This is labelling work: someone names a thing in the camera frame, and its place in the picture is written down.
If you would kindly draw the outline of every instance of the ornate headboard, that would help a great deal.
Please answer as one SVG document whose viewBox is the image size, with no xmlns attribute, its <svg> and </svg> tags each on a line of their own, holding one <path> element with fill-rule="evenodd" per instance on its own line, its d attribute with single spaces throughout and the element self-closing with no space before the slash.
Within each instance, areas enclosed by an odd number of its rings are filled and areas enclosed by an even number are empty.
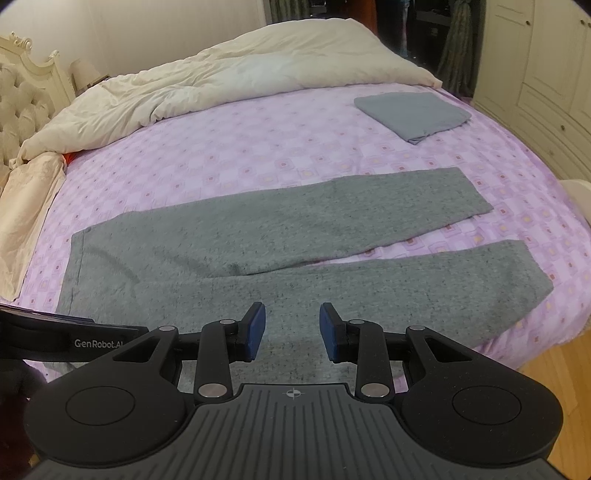
<svg viewBox="0 0 591 480">
<path fill-rule="evenodd" d="M 30 38 L 14 33 L 0 37 L 0 164 L 16 157 L 22 142 L 75 97 L 57 64 L 59 53 L 36 64 L 29 57 L 31 46 Z"/>
</svg>

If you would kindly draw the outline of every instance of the purple bedsheet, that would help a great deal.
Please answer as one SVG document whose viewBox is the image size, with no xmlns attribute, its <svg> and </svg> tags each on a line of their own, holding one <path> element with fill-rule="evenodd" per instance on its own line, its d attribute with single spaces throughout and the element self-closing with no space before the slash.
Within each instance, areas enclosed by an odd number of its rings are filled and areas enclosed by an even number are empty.
<svg viewBox="0 0 591 480">
<path fill-rule="evenodd" d="M 479 350 L 516 368 L 550 346 L 573 339 L 591 314 L 587 223 L 541 160 L 496 122 L 455 98 L 439 93 L 470 110 L 472 119 L 416 146 L 353 105 L 358 96 L 421 91 L 432 90 L 355 85 L 245 100 L 166 119 L 84 153 L 68 169 L 14 304 L 54 311 L 71 235 L 123 212 L 344 175 L 458 166 L 494 206 L 492 213 L 337 262 L 427 255 L 521 239 L 552 279 L 554 291 Z"/>
</svg>

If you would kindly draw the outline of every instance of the lamp shade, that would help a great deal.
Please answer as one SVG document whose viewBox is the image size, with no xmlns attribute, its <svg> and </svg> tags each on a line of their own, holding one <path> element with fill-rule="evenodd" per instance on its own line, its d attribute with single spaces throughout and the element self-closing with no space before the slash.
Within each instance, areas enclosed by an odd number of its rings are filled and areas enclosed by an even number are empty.
<svg viewBox="0 0 591 480">
<path fill-rule="evenodd" d="M 74 78 L 76 90 L 91 87 L 99 80 L 105 78 L 105 75 L 96 70 L 92 63 L 83 59 L 74 60 L 72 62 L 70 65 L 70 74 Z"/>
</svg>

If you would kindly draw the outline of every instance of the white wardrobe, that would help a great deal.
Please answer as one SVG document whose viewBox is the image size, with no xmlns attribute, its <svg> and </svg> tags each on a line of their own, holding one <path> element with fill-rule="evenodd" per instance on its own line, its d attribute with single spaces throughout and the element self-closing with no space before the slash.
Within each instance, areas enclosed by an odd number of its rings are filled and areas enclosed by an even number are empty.
<svg viewBox="0 0 591 480">
<path fill-rule="evenodd" d="M 473 104 L 559 178 L 591 181 L 591 17 L 573 0 L 487 0 Z"/>
</svg>

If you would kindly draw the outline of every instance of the bedside lamp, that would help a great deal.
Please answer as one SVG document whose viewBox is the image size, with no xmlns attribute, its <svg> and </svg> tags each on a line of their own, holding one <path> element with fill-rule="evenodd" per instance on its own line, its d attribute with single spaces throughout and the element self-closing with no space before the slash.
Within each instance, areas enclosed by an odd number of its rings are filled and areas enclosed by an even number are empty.
<svg viewBox="0 0 591 480">
<path fill-rule="evenodd" d="M 74 80 L 76 95 L 109 78 L 96 70 L 95 66 L 87 60 L 74 60 L 70 65 L 70 75 Z"/>
</svg>

